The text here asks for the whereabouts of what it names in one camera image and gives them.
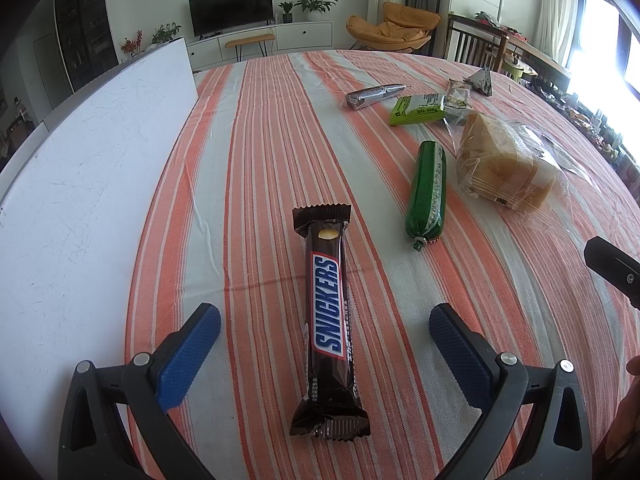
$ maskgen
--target snickers wrapper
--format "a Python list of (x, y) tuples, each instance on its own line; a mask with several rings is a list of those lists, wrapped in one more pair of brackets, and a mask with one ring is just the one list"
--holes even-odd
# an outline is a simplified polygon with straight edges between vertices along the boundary
[(350, 92), (345, 95), (344, 99), (351, 108), (360, 110), (365, 106), (371, 106), (372, 104), (396, 96), (405, 90), (406, 85), (401, 84), (373, 86), (371, 88)]
[(293, 227), (305, 238), (306, 393), (290, 434), (334, 440), (370, 434), (353, 376), (344, 230), (350, 205), (293, 210)]

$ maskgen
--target tv stand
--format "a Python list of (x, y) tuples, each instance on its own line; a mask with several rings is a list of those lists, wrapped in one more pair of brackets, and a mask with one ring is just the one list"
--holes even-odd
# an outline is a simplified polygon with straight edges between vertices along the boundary
[(222, 34), (221, 30), (217, 30), (216, 32), (214, 32), (213, 34), (209, 34), (208, 36), (203, 36), (201, 34), (198, 41), (206, 40), (207, 38), (213, 38), (214, 36), (219, 36), (220, 34)]
[[(303, 50), (325, 50), (333, 47), (333, 22), (274, 23), (241, 30), (217, 32), (214, 36), (195, 40), (187, 45), (192, 70), (208, 70), (236, 62), (236, 51), (226, 48), (245, 38), (272, 34), (275, 40), (266, 41), (268, 55), (287, 54)], [(242, 58), (260, 57), (264, 54), (256, 43), (242, 47)]]

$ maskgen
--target orange and white striped tablecloth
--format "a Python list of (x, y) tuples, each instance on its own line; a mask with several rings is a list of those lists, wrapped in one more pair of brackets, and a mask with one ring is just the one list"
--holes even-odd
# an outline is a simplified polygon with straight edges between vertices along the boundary
[[(225, 479), (431, 479), (478, 412), (468, 407), (428, 332), (448, 301), (497, 351), (526, 364), (577, 368), (594, 444), (640, 353), (637, 311), (582, 258), (600, 235), (640, 250), (640, 210), (613, 170), (564, 118), (504, 76), (480, 111), (551, 134), (600, 190), (571, 177), (571, 235), (514, 224), (456, 190), (452, 142), (440, 123), (388, 126), (395, 100), (353, 111), (344, 94), (377, 84), (444, 92), (473, 67), (429, 57), (306, 52), (252, 59), (197, 76), (200, 99), (149, 209), (132, 279), (126, 359), (154, 350), (203, 301), (223, 329), (173, 420), (212, 474)], [(404, 232), (415, 155), (424, 139), (447, 153), (442, 240), (418, 253)], [(304, 240), (291, 211), (350, 203), (346, 258), (353, 354), (371, 436), (290, 437), (305, 384)], [(519, 420), (497, 463), (504, 469)], [(157, 468), (136, 430), (136, 451)]]

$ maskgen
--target person's hand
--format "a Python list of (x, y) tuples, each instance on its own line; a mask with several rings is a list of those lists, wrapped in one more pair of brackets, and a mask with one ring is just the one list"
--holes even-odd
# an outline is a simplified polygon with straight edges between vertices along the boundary
[(629, 391), (620, 401), (616, 417), (609, 428), (609, 436), (605, 444), (605, 456), (609, 460), (638, 430), (640, 418), (640, 356), (636, 356), (626, 364), (626, 371), (635, 376)]

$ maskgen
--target green plant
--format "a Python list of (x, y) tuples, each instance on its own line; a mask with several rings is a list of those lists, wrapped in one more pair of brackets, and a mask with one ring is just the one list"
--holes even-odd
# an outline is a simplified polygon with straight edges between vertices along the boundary
[(291, 9), (293, 9), (293, 2), (282, 2), (281, 4), (278, 4), (278, 6), (284, 10), (285, 14), (289, 14)]
[(171, 41), (174, 36), (180, 32), (181, 27), (181, 25), (176, 25), (175, 22), (160, 25), (160, 28), (156, 28), (156, 33), (151, 39), (151, 43), (166, 43), (167, 41)]
[(338, 0), (298, 0), (295, 6), (302, 7), (302, 10), (320, 10), (327, 12)]

